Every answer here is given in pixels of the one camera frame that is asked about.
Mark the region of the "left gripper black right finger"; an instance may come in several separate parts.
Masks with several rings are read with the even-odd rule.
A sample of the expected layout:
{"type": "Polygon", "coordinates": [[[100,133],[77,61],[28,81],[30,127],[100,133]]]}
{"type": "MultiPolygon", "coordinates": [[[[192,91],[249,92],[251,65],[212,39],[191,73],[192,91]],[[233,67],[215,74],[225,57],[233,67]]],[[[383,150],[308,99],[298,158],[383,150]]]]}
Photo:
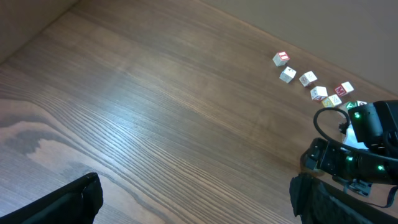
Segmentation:
{"type": "Polygon", "coordinates": [[[397,218],[307,173],[292,178],[289,194],[293,213],[302,223],[397,224],[397,218]]]}

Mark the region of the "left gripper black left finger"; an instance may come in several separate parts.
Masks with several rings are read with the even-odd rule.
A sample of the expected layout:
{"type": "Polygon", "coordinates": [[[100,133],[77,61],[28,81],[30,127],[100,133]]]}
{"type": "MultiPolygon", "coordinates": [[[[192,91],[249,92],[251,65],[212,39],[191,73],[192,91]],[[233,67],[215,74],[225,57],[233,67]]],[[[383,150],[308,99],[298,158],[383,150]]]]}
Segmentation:
{"type": "Polygon", "coordinates": [[[1,217],[1,223],[93,223],[102,206],[100,178],[90,172],[1,217]]]}

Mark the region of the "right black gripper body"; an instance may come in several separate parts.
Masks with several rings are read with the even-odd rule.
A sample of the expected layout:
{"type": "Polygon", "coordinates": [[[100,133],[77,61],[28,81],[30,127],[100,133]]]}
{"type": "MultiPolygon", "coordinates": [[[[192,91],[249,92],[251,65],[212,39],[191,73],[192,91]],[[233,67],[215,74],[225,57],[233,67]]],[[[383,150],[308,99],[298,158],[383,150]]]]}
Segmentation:
{"type": "Polygon", "coordinates": [[[303,153],[303,166],[309,170],[322,170],[347,181],[389,183],[387,161],[369,154],[342,150],[322,138],[315,138],[303,153]]]}

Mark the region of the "plain white wooden block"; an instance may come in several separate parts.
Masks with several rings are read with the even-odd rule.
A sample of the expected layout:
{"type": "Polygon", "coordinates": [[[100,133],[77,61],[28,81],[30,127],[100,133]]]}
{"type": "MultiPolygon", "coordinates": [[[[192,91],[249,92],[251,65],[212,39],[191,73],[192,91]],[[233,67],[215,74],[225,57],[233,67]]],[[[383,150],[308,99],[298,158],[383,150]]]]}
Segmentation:
{"type": "Polygon", "coordinates": [[[279,77],[279,78],[280,78],[282,81],[286,82],[286,83],[290,83],[290,82],[294,79],[296,73],[297,73],[297,72],[296,72],[293,68],[286,67],[286,68],[282,71],[282,73],[280,74],[280,77],[279,77]]]}

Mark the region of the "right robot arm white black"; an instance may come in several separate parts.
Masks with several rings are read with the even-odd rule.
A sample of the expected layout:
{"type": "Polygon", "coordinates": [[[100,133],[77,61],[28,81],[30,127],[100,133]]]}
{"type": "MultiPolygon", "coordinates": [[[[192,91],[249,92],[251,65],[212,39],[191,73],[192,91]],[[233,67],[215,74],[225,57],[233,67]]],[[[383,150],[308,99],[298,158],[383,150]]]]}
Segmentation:
{"type": "Polygon", "coordinates": [[[343,111],[322,108],[313,117],[315,129],[321,135],[305,151],[300,163],[308,170],[320,170],[336,179],[374,184],[397,184],[397,101],[376,101],[343,111]],[[346,121],[339,125],[347,135],[353,128],[354,137],[363,147],[350,146],[326,134],[318,124],[325,111],[337,111],[346,121]]]}

